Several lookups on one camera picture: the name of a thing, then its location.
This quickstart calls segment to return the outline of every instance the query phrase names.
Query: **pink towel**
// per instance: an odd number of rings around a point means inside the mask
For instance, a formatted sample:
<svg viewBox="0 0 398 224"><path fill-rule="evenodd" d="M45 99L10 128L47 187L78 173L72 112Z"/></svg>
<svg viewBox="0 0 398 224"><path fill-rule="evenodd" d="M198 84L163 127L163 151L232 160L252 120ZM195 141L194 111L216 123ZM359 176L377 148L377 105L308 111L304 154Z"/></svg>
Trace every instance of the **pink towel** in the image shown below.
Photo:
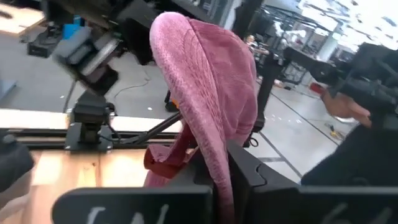
<svg viewBox="0 0 398 224"><path fill-rule="evenodd" d="M171 148L149 146L146 186L162 186L189 160L196 141L218 188L220 223L234 223L226 140L243 145L257 118L256 69L247 45L232 32L175 12L159 15L150 46L184 118Z"/></svg>

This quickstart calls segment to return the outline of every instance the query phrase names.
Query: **black stand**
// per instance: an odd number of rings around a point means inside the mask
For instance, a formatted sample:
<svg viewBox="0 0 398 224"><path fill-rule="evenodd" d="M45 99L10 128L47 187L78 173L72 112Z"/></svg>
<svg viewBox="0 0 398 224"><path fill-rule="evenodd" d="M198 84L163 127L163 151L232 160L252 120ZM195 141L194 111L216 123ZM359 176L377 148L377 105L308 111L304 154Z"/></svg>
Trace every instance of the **black stand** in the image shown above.
<svg viewBox="0 0 398 224"><path fill-rule="evenodd" d="M262 0L246 0L235 9L236 19L232 31L240 38L244 39L248 32L248 27L256 10L261 6Z"/></svg>
<svg viewBox="0 0 398 224"><path fill-rule="evenodd" d="M72 110L65 149L98 152L111 150L113 142L109 128L110 114L105 97L85 91Z"/></svg>
<svg viewBox="0 0 398 224"><path fill-rule="evenodd" d="M280 61L272 52L266 56L264 63L259 67L258 73L262 75L262 82L260 85L259 93L257 94L257 120L254 123L252 133L248 140L244 143L243 147L250 147L250 139L253 133L261 131L266 123L264 112L266 105L271 93L272 87L274 86L275 79L282 73L284 63Z"/></svg>

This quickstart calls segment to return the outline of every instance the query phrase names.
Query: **wooden table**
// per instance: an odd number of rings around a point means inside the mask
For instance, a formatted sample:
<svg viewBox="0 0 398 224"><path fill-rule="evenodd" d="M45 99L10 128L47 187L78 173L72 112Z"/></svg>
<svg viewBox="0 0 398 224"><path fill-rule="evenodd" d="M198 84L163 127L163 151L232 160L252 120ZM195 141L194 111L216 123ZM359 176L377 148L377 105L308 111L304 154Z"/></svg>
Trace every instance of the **wooden table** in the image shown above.
<svg viewBox="0 0 398 224"><path fill-rule="evenodd" d="M66 114L0 110L0 128L65 129ZM147 131L161 119L116 117L117 131ZM180 123L165 130L179 132ZM108 154L69 154L65 151L32 151L36 165L30 204L2 224L51 224L54 201L68 190L80 187L140 187L147 174L144 149L111 151Z"/></svg>
<svg viewBox="0 0 398 224"><path fill-rule="evenodd" d="M45 20L43 12L35 9L17 8L7 4L0 4L0 11L8 12L12 15L12 19L0 17L0 31L16 37L26 34Z"/></svg>

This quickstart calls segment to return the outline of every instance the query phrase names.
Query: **blue container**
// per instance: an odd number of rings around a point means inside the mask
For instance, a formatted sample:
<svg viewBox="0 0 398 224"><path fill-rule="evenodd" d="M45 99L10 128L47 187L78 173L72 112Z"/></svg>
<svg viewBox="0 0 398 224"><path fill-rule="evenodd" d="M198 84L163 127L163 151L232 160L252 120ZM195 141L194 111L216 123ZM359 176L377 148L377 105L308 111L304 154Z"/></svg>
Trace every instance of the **blue container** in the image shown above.
<svg viewBox="0 0 398 224"><path fill-rule="evenodd" d="M73 18L73 24L63 25L63 39L68 40L78 29L80 29L80 16Z"/></svg>
<svg viewBox="0 0 398 224"><path fill-rule="evenodd" d="M63 39L68 40L79 29L80 29L80 24L63 25Z"/></svg>

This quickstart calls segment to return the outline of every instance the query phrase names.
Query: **black sleeve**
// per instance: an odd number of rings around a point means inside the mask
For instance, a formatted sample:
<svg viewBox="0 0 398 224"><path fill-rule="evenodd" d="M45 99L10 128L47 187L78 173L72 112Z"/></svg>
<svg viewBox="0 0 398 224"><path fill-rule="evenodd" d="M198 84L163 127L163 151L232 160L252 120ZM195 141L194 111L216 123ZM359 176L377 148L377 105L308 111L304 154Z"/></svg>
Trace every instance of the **black sleeve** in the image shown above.
<svg viewBox="0 0 398 224"><path fill-rule="evenodd" d="M358 126L336 151L321 161L301 181L321 186L397 186L398 140L396 133L374 132Z"/></svg>

